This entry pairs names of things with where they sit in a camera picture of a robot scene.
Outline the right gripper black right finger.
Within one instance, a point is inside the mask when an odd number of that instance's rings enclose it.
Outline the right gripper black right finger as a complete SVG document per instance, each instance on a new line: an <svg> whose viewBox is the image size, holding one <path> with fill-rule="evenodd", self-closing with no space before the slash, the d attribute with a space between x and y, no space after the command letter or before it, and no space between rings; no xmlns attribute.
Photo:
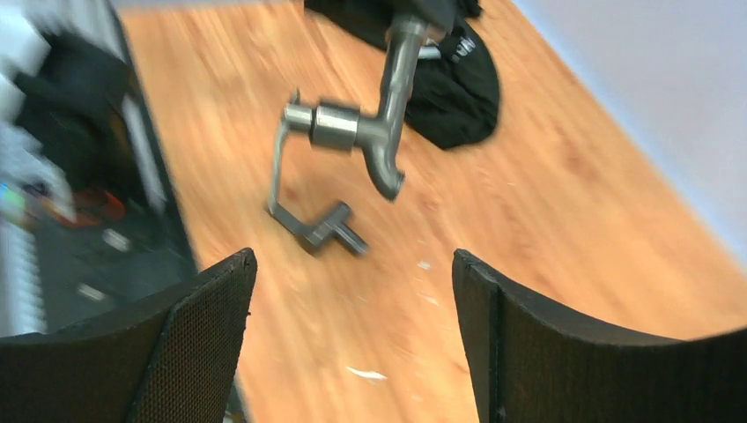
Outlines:
<svg viewBox="0 0 747 423"><path fill-rule="evenodd" d="M743 422L746 332L690 341L585 315L458 249L452 286L482 422Z"/></svg>

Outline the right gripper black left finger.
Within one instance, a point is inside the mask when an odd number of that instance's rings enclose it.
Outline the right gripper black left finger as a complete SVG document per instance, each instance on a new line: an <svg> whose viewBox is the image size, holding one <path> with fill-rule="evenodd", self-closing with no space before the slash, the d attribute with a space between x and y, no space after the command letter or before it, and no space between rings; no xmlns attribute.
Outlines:
<svg viewBox="0 0 747 423"><path fill-rule="evenodd" d="M242 249L125 307L3 338L2 421L241 421L228 405L256 273Z"/></svg>

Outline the grey faucet with lever handle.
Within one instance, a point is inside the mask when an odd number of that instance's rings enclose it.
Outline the grey faucet with lever handle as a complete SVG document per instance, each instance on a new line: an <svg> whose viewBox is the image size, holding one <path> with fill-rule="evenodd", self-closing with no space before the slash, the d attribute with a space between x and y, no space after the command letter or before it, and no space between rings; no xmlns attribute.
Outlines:
<svg viewBox="0 0 747 423"><path fill-rule="evenodd" d="M366 170L378 193L390 202L396 200L404 173L396 166L403 118L410 98L419 51L430 27L413 15L395 16L388 30L388 50L381 77L377 113L366 115L357 108L319 101L314 106L296 96L285 105L274 141L268 212L279 209L282 153L287 137L295 132L308 136L312 145L364 155Z"/></svg>

